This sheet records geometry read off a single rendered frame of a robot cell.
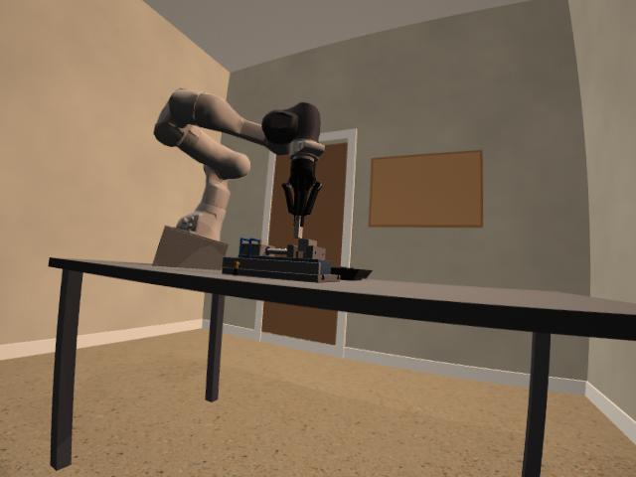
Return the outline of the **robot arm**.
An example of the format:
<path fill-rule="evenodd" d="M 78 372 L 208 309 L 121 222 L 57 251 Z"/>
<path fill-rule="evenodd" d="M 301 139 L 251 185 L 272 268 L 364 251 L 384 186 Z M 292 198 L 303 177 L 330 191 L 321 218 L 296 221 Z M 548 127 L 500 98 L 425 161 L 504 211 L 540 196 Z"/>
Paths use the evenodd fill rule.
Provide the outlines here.
<path fill-rule="evenodd" d="M 179 88 L 168 101 L 155 123 L 154 136 L 162 144 L 177 146 L 204 164 L 206 174 L 201 203 L 176 226 L 188 233 L 220 241 L 230 198 L 228 180 L 243 177 L 250 169 L 244 154 L 222 146 L 194 125 L 257 143 L 276 155 L 290 153 L 291 160 L 305 158 L 317 162 L 325 151 L 318 140 L 319 110 L 307 102 L 273 110 L 260 125 L 243 119 L 224 99 L 204 91 Z"/>

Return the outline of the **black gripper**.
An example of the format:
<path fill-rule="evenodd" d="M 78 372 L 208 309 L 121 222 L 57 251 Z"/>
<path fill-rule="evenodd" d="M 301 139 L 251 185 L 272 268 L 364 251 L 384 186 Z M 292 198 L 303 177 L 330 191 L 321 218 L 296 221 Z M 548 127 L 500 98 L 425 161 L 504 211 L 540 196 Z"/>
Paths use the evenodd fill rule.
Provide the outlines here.
<path fill-rule="evenodd" d="M 316 181 L 315 168 L 316 163 L 313 160 L 305 158 L 294 159 L 291 161 L 289 181 L 286 184 L 282 184 L 288 212 L 294 215 L 293 237 L 296 239 L 302 239 L 304 217 L 311 214 L 318 192 L 322 188 L 322 184 Z M 291 186 L 294 189 L 294 203 L 290 190 Z M 307 201 L 309 190 L 312 186 L 313 188 Z"/>

